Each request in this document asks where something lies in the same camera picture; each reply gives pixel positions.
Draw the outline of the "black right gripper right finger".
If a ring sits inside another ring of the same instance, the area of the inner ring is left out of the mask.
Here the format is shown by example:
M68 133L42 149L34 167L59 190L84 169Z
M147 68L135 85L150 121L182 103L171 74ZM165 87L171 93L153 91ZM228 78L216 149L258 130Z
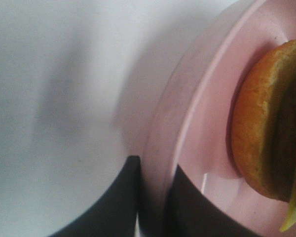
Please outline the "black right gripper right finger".
M165 237L256 237L222 213L193 185L180 166L168 194Z

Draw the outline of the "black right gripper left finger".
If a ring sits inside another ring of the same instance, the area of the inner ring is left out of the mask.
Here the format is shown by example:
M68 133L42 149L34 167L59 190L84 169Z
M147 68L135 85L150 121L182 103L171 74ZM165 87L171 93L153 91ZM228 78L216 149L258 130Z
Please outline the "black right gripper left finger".
M139 156L129 156L120 173L86 212L53 237L133 237L140 195Z

